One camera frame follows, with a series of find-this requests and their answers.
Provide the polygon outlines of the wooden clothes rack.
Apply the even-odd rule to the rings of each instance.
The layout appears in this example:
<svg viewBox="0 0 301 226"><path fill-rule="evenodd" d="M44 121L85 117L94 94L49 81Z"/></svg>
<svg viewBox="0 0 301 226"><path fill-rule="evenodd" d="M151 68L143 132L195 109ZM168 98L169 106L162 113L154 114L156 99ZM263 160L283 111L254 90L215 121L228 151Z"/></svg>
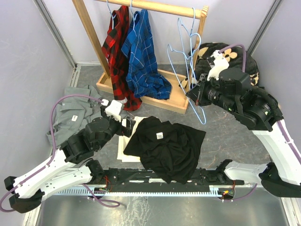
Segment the wooden clothes rack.
<svg viewBox="0 0 301 226"><path fill-rule="evenodd" d="M208 6L194 9L148 0L117 0L118 10L110 12L110 26L104 43L100 43L84 1L73 2L90 42L103 68L97 82L100 90L124 100L126 110L136 110L146 103L184 114L189 99L186 91L192 80L187 75L158 69L152 39L149 12L155 11L199 20L194 48L201 43Z"/></svg>

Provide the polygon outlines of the light blue hangers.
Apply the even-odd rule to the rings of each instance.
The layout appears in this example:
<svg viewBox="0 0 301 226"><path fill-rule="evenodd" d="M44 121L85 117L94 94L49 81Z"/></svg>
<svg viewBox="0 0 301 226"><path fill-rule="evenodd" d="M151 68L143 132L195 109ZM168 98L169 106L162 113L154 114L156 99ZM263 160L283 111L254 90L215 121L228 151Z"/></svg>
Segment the light blue hangers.
<svg viewBox="0 0 301 226"><path fill-rule="evenodd" d="M187 90L190 90L191 84L192 84L192 78L190 78L189 76L189 71L190 69L192 69L192 77L195 78L195 73L194 73L194 69L193 69L193 57L195 55L196 52L196 47L192 47L192 41L193 41L193 37L195 36L196 38L201 38L199 34L197 34L196 32L193 32L193 28L194 28L194 23L196 20L196 10L194 7L192 7L193 10L193 21L192 21L192 25L190 28L190 31L186 28L186 26L184 25L184 23L182 22L182 20L180 18L178 18L177 21L177 25L178 25L178 32L180 35L180 41L181 41L181 45L182 45L182 51L180 51L179 53L181 53L184 57L185 60L185 66L186 66L186 72L187 72L187 84L185 86L185 88ZM184 43L183 43L183 39L182 39L182 32L181 29L184 29L185 32L187 33L187 35L189 36L189 44L190 44L190 55L187 55L185 53L185 48L184 48Z"/></svg>

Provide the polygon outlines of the black shirt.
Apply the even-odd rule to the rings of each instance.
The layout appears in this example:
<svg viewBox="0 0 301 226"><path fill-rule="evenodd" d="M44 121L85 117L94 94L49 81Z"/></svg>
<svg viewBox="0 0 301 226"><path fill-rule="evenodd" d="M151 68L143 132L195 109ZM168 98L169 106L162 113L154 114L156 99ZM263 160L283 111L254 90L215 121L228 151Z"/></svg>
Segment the black shirt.
<svg viewBox="0 0 301 226"><path fill-rule="evenodd" d="M140 159L168 184L186 184L193 175L206 132L179 123L142 119L124 149L125 155Z"/></svg>

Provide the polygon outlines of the light blue picked hanger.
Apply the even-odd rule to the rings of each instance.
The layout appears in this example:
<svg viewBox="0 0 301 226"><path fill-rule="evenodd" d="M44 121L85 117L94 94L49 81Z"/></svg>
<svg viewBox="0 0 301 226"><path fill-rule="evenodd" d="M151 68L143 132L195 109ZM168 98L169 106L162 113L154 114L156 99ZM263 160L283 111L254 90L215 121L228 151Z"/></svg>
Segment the light blue picked hanger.
<svg viewBox="0 0 301 226"><path fill-rule="evenodd" d="M191 66L192 66L192 64L191 64L191 63L192 63L192 56L187 56L187 55L185 54L185 52L183 52L183 51L178 51L178 50L172 48L172 46L171 46L170 44L167 45L166 53L167 53L167 56L168 56L168 60L169 60L169 63L170 63L170 65L171 65L171 68L172 68L172 70L173 70L173 72L174 72L174 75L175 75L175 77L176 77L176 79L177 79L177 81L178 81L178 83L179 83L179 85L180 85L180 88L181 88L182 92L184 93L184 95L187 97L187 100L188 100L190 106L192 107L192 110L193 110L194 114L196 115L198 121L199 121L202 125L206 125L207 120L206 120L206 114L205 114L205 111L204 111L203 107L200 107L200 110L201 110L202 115L203 115L203 118L201 118L199 112L196 110L196 104L193 103L192 98L189 97L189 94L188 94L188 92L190 91L190 80L191 80L191 79L188 79L189 90L186 91L186 89L184 88L184 86L182 85L182 83L181 83L181 81L180 81L179 75L178 75L178 73L176 72L176 69L175 69L175 67L174 67L174 64L173 64L173 62L172 62L172 60L171 60L170 52L173 52L173 53L177 53L177 54L183 55L184 60L185 60L185 65L186 65L186 71L187 71L187 72L188 72L188 66L187 66L187 62L188 62L188 61L189 61L189 63L190 63L190 68L192 68L192 67L191 67Z"/></svg>

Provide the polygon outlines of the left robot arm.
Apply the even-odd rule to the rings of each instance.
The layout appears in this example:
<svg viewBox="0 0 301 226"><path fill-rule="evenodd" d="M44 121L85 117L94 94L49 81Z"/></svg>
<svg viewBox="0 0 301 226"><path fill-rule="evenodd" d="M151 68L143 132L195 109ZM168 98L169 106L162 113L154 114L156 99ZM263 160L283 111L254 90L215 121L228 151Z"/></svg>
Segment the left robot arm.
<svg viewBox="0 0 301 226"><path fill-rule="evenodd" d="M96 118L71 136L47 160L28 173L4 179L9 212L27 213L48 197L78 184L103 181L104 170L94 154L114 135L130 137L136 124L130 117Z"/></svg>

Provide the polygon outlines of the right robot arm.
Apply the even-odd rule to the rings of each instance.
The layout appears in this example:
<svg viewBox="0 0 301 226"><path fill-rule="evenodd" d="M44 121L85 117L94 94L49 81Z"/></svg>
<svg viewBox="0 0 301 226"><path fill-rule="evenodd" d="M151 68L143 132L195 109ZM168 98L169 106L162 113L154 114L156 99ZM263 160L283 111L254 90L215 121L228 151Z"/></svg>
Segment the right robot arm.
<svg viewBox="0 0 301 226"><path fill-rule="evenodd" d="M245 164L224 160L216 172L221 184L244 181L262 185L277 197L301 196L301 154L285 126L277 100L265 89L251 85L239 68L224 69L217 77L202 74L187 92L195 105L216 105L234 116L258 137L272 161Z"/></svg>

